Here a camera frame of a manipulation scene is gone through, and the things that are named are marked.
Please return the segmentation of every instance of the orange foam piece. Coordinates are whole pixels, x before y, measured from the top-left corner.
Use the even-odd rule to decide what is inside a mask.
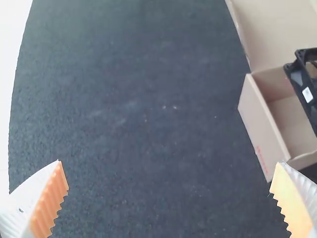
[[[31,216],[30,230],[36,238],[47,238],[52,234],[54,219],[58,217],[57,212],[61,209],[60,204],[68,190],[64,169],[59,161]]]
[[[281,163],[275,167],[270,192],[281,207],[281,214],[288,223],[287,230],[292,233],[291,238],[305,238],[313,228],[313,221],[306,209],[304,201],[289,174]]]

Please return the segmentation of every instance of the open cardboard box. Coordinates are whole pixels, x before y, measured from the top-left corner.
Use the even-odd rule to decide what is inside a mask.
[[[252,72],[246,75],[238,110],[266,180],[272,180],[277,162],[297,170],[317,163],[317,138],[283,70],[297,49],[317,47],[311,1],[226,3]]]

